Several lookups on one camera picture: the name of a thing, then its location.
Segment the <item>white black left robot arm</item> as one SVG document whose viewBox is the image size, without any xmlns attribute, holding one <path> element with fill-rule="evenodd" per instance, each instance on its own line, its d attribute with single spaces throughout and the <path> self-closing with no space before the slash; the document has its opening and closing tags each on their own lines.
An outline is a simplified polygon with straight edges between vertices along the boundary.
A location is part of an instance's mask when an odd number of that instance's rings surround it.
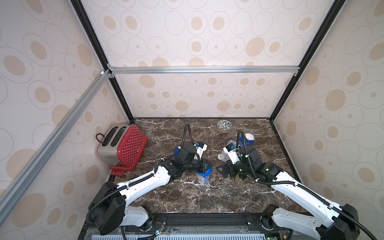
<svg viewBox="0 0 384 240">
<path fill-rule="evenodd" d="M 101 235 L 107 235 L 117 228 L 138 227 L 149 231 L 155 218 L 144 207 L 132 207 L 131 203 L 146 193 L 171 183 L 184 173 L 204 174 L 212 166 L 202 157 L 207 145 L 203 142 L 181 142 L 171 156 L 158 161 L 154 170 L 133 180 L 115 184 L 108 181 L 88 207 L 86 223 L 94 224 Z"/>
</svg>

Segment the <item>red polka dot toaster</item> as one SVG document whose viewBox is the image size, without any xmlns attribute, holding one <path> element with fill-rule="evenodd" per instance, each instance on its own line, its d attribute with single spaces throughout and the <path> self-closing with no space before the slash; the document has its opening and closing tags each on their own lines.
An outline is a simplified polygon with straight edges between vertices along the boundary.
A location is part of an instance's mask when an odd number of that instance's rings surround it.
<svg viewBox="0 0 384 240">
<path fill-rule="evenodd" d="M 97 134 L 99 158 L 110 167 L 122 164 L 128 171 L 135 169 L 148 141 L 136 125 L 115 124 L 105 134 Z"/>
</svg>

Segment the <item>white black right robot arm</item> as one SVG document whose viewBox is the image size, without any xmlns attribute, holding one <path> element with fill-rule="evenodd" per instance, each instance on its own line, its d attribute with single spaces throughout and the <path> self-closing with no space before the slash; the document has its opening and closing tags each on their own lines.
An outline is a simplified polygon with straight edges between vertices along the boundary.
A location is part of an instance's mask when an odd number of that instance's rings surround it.
<svg viewBox="0 0 384 240">
<path fill-rule="evenodd" d="M 371 240 L 376 237 L 361 223 L 357 210 L 345 204 L 341 206 L 317 194 L 295 180 L 273 162 L 264 163 L 258 151 L 246 144 L 242 131 L 237 141 L 228 143 L 223 153 L 229 157 L 217 170 L 224 178 L 240 177 L 271 187 L 304 208 L 309 215 L 293 213 L 276 205 L 269 205 L 261 217 L 264 229 L 272 224 L 305 234 L 316 240 L 356 240 L 364 232 Z"/>
</svg>

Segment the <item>silver aluminium left rail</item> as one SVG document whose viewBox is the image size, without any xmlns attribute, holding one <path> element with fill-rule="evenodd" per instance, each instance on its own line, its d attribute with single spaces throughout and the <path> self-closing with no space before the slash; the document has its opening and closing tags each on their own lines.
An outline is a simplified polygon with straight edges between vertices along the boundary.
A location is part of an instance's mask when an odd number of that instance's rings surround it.
<svg viewBox="0 0 384 240">
<path fill-rule="evenodd" d="M 59 126 L 47 138 L 41 148 L 35 153 L 33 158 L 6 190 L 1 197 L 1 225 L 4 224 L 5 220 L 9 217 L 70 129 L 90 104 L 104 82 L 109 78 L 111 72 L 111 70 L 104 70 L 99 74 L 87 91 L 79 98 L 76 104 L 74 104 Z"/>
</svg>

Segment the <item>red plastic rack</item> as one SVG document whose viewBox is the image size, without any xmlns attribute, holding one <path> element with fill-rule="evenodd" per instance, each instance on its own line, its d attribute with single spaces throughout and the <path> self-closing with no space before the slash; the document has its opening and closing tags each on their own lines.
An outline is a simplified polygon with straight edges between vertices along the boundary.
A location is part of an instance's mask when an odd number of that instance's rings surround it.
<svg viewBox="0 0 384 240">
<path fill-rule="evenodd" d="M 112 176 L 124 176 L 129 171 L 129 168 L 122 162 L 117 163 L 115 166 L 109 166 Z"/>
</svg>

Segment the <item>silver aluminium crossbar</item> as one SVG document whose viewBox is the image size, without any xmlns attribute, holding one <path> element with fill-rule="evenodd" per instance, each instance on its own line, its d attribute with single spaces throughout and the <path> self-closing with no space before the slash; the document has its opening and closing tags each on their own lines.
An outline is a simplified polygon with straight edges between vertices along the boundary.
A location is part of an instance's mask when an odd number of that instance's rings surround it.
<svg viewBox="0 0 384 240">
<path fill-rule="evenodd" d="M 299 66 L 111 67 L 113 74 L 297 73 Z"/>
</svg>

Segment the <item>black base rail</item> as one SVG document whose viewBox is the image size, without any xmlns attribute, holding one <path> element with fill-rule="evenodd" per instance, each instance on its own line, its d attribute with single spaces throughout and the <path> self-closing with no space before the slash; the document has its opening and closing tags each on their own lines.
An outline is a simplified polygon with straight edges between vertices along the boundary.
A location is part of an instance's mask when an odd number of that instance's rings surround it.
<svg viewBox="0 0 384 240">
<path fill-rule="evenodd" d="M 80 240 L 292 240 L 294 231 L 264 228 L 260 213 L 155 214 L 148 230 L 117 227 L 106 235 L 84 225 Z"/>
</svg>

